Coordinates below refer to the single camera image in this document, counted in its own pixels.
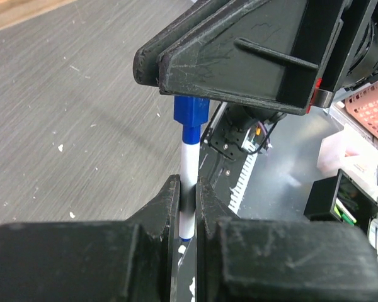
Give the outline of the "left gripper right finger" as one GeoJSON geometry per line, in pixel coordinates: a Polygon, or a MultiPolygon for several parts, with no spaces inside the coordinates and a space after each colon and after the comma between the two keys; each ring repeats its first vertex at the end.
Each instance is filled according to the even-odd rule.
{"type": "Polygon", "coordinates": [[[222,217],[197,301],[378,301],[378,261],[356,227],[222,217]]]}

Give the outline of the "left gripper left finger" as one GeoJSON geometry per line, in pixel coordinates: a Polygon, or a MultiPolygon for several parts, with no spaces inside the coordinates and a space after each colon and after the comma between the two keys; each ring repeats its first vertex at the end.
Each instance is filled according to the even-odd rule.
{"type": "Polygon", "coordinates": [[[180,178],[126,220],[0,225],[0,301],[170,301],[180,178]]]}

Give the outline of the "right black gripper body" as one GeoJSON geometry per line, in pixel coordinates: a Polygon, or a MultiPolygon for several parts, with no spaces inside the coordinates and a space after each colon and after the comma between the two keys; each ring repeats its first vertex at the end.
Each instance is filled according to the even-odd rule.
{"type": "Polygon", "coordinates": [[[341,23],[324,60],[321,82],[315,88],[310,107],[328,108],[347,76],[366,28],[368,27],[377,1],[345,1],[341,23]]]}

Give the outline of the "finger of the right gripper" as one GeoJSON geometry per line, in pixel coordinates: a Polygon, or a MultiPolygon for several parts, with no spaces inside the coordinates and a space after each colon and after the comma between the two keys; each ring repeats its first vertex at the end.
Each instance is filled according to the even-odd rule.
{"type": "Polygon", "coordinates": [[[303,115],[342,12],[342,1],[229,1],[161,54],[159,88],[303,115]]]}
{"type": "Polygon", "coordinates": [[[235,46],[271,44],[270,1],[198,1],[135,54],[140,85],[269,85],[271,64],[235,46]]]}

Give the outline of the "blue capped white pen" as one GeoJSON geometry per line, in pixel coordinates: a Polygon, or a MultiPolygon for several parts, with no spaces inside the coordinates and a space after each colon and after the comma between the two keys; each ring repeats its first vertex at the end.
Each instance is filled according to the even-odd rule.
{"type": "Polygon", "coordinates": [[[195,195],[198,181],[201,126],[183,126],[180,163],[179,236],[189,241],[195,234],[195,195]]]}

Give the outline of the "blue pen cap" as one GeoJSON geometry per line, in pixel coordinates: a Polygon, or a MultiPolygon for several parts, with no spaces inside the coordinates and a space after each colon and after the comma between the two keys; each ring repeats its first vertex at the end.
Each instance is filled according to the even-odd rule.
{"type": "Polygon", "coordinates": [[[183,126],[201,126],[209,120],[209,108],[209,99],[175,96],[173,118],[183,126]]]}

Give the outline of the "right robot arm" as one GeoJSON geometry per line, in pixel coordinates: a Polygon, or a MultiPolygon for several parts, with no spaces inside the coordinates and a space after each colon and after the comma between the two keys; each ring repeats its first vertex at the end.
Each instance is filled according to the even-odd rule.
{"type": "Polygon", "coordinates": [[[135,53],[136,83],[228,103],[216,149],[378,81],[378,1],[197,1],[135,53]]]}

